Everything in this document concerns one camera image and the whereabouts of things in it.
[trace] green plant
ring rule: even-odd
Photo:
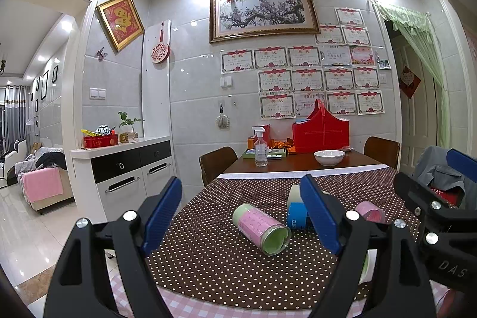
[[[133,132],[134,132],[134,123],[136,123],[137,121],[144,121],[142,119],[128,119],[127,118],[127,112],[118,112],[119,116],[121,117],[121,120],[122,120],[122,123],[119,125],[119,127],[121,128],[121,126],[133,126]]]

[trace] polka dot tablecloth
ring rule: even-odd
[[[389,223],[406,220],[417,235],[418,219],[394,193],[391,168],[316,178],[345,209],[371,201]],[[174,217],[158,251],[147,263],[158,286],[221,305],[268,310],[312,308],[333,274],[336,256],[314,232],[293,231],[288,247],[265,256],[232,223],[232,213],[250,203],[286,223],[290,187],[299,179],[215,179]],[[356,300],[367,296],[368,284]]]

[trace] silver screw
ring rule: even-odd
[[[425,235],[425,240],[428,242],[428,244],[433,246],[435,243],[437,243],[437,240],[439,240],[439,236],[437,236],[434,232],[429,232],[427,235]]]
[[[134,210],[128,210],[123,214],[123,219],[126,221],[132,221],[137,217],[137,213]]]
[[[346,218],[348,220],[356,221],[359,218],[359,213],[355,210],[349,210],[346,212]]]
[[[442,205],[440,203],[438,203],[437,201],[432,201],[431,202],[431,208],[433,208],[435,210],[439,210],[441,207],[442,207]]]
[[[402,218],[396,218],[394,220],[394,226],[399,229],[406,228],[406,221],[404,221]]]
[[[86,220],[85,218],[80,218],[77,222],[76,222],[76,226],[78,228],[84,228],[85,226],[88,225],[88,220]]]

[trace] green curtain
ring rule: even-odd
[[[424,67],[434,78],[438,92],[437,145],[450,146],[449,92],[444,88],[444,70],[434,44],[433,26],[427,14],[392,4],[372,0],[385,21],[393,22],[393,30],[399,30],[414,49]]]

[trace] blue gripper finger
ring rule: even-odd
[[[477,161],[475,159],[455,149],[449,150],[445,159],[454,170],[477,182]]]
[[[323,196],[326,196],[326,194],[323,194],[310,174],[305,175],[300,180],[300,196],[321,243],[335,255],[338,255],[343,248],[338,239],[338,220],[335,220],[323,201]]]
[[[151,213],[144,225],[144,241],[141,250],[144,256],[149,256],[156,250],[168,230],[172,217],[182,198],[182,184],[180,179],[174,178],[164,188],[164,195],[159,204]]]

